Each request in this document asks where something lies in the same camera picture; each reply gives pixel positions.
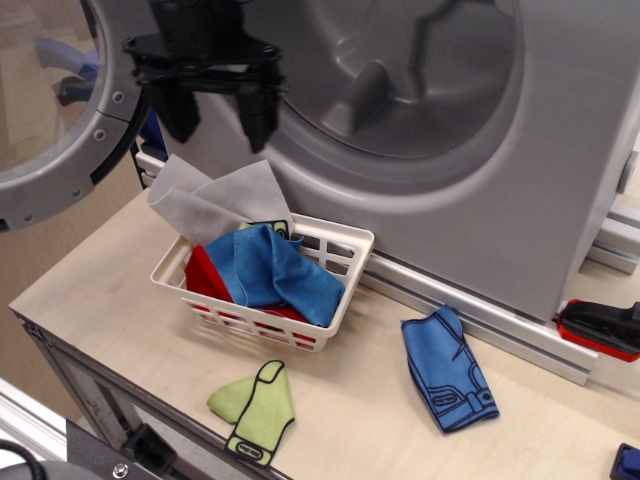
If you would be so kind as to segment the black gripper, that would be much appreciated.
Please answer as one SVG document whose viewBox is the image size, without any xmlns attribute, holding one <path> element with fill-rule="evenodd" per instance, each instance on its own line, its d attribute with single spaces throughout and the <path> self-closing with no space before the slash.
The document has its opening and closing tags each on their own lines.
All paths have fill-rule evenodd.
<svg viewBox="0 0 640 480">
<path fill-rule="evenodd" d="M 193 91 L 237 95 L 251 151 L 261 152 L 278 128 L 281 50 L 244 29 L 241 1 L 152 1 L 158 27 L 130 37 L 134 76 L 161 123 L 186 143 L 200 123 Z"/>
</svg>

